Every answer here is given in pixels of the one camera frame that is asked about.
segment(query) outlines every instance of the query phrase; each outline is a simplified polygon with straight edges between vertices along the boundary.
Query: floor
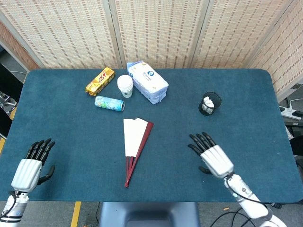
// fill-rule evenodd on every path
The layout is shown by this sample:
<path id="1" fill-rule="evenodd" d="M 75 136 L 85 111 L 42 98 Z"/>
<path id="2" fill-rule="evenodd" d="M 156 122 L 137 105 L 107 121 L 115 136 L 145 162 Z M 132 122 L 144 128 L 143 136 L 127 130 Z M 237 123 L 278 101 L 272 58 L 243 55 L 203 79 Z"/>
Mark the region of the floor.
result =
<path id="1" fill-rule="evenodd" d="M 25 70 L 8 54 L 0 55 L 0 62 L 9 70 L 25 72 Z M 20 80 L 24 81 L 25 74 L 14 73 Z M 292 94 L 291 99 L 303 98 L 303 88 Z M 303 101 L 293 104 L 293 108 L 303 111 Z M 0 201 L 0 210 L 5 206 L 5 201 Z M 22 218 L 20 227 L 83 227 L 85 225 L 98 226 L 96 216 L 99 218 L 102 205 L 98 208 L 98 202 L 82 202 L 80 213 L 74 212 L 75 202 L 60 201 L 30 201 Z M 211 223 L 221 214 L 228 211 L 236 211 L 239 208 L 237 203 L 199 203 L 199 217 L 202 227 L 209 227 Z M 289 227 L 301 227 L 303 223 L 303 205 L 287 204 L 282 209 L 272 208 L 273 213 L 281 218 Z M 245 222 L 245 218 L 238 215 L 234 227 L 239 227 Z M 214 227 L 231 226 L 232 214 L 226 215 L 216 222 Z M 262 220 L 254 220 L 256 226 Z"/>

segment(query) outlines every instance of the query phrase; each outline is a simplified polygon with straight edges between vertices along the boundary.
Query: white tissue pack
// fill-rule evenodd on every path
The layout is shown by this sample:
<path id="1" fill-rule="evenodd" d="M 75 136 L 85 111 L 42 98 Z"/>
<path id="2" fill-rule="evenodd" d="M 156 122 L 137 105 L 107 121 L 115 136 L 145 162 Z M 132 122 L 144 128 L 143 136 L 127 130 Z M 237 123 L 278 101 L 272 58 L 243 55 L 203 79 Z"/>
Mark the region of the white tissue pack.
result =
<path id="1" fill-rule="evenodd" d="M 149 64 L 144 61 L 128 62 L 127 71 L 133 78 L 134 86 L 152 104 L 161 102 L 166 96 L 169 84 Z"/>

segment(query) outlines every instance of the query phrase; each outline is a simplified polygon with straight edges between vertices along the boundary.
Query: table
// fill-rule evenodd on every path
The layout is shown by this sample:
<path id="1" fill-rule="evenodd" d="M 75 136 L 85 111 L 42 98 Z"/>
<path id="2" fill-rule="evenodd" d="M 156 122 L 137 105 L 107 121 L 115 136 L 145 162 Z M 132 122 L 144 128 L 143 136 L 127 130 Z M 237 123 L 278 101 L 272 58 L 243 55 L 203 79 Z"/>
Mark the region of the table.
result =
<path id="1" fill-rule="evenodd" d="M 123 99 L 116 76 L 100 95 L 125 100 L 116 112 L 94 106 L 85 86 L 101 70 L 35 70 L 28 74 L 18 111 L 0 157 L 1 200 L 7 199 L 19 161 L 34 141 L 56 141 L 43 173 L 52 179 L 30 193 L 48 201 L 234 201 L 222 179 L 198 170 L 187 147 L 190 133 L 208 132 L 235 172 L 264 202 L 303 197 L 270 75 L 258 69 L 161 69 L 167 96 L 152 105 L 138 90 Z M 222 105 L 212 116 L 198 110 L 215 91 Z M 154 123 L 129 188 L 125 183 L 123 119 Z"/>

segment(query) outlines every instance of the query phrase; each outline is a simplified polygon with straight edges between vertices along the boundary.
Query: pen holder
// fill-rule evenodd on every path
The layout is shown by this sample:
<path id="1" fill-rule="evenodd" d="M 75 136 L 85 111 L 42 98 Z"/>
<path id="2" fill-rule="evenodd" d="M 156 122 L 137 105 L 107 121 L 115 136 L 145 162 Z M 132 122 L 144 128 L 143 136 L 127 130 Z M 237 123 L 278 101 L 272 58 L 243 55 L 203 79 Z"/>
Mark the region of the pen holder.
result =
<path id="1" fill-rule="evenodd" d="M 203 95 L 202 101 L 199 105 L 199 111 L 205 116 L 212 115 L 214 110 L 221 105 L 221 102 L 222 99 L 217 93 L 212 91 L 206 92 Z"/>

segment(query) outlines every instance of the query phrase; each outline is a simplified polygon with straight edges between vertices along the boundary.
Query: woven panel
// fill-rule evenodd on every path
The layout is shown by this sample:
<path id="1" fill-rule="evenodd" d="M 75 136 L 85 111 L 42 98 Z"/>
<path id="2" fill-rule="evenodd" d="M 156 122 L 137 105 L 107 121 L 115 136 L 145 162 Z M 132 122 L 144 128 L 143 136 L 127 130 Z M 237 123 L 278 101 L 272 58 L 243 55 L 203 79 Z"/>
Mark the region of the woven panel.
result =
<path id="1" fill-rule="evenodd" d="M 117 68 L 102 1 L 0 1 L 0 10 L 47 68 Z"/>
<path id="2" fill-rule="evenodd" d="M 269 71 L 276 93 L 303 73 L 303 2 L 296 0 L 250 68 Z"/>
<path id="3" fill-rule="evenodd" d="M 20 45 L 9 30 L 0 22 L 0 39 L 29 70 L 38 69 L 38 65 L 28 52 Z"/>
<path id="4" fill-rule="evenodd" d="M 241 68 L 288 0 L 215 0 L 195 68 Z"/>
<path id="5" fill-rule="evenodd" d="M 126 62 L 186 67 L 202 5 L 203 0 L 116 0 Z"/>

